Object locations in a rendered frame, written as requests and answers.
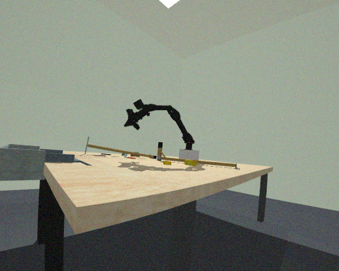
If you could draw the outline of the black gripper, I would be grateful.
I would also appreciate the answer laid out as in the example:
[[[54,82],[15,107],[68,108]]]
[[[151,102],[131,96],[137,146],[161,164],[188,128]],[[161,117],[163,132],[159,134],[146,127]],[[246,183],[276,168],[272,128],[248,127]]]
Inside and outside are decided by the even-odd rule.
[[[140,111],[136,111],[136,113],[134,114],[132,110],[127,109],[126,110],[127,113],[130,114],[130,116],[128,116],[128,120],[127,122],[124,124],[124,126],[131,126],[133,125],[137,130],[139,130],[139,125],[137,124],[138,120],[141,119],[142,120],[142,114],[140,113]]]

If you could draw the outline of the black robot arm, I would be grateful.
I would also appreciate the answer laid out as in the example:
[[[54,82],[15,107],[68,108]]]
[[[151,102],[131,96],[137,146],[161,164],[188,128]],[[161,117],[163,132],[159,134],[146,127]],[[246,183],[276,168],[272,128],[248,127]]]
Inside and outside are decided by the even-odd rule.
[[[156,105],[156,104],[143,104],[142,100],[139,99],[138,101],[133,103],[134,106],[137,108],[137,110],[140,110],[140,113],[142,114],[142,117],[145,115],[150,116],[150,111],[155,110],[167,110],[168,114],[171,116],[171,118],[176,121],[178,127],[180,128],[182,134],[183,134],[183,140],[186,143],[186,149],[185,150],[192,150],[192,144],[195,143],[193,137],[191,134],[187,132],[187,130],[184,127],[184,124],[182,123],[180,119],[180,113],[175,108],[173,108],[171,105]]]

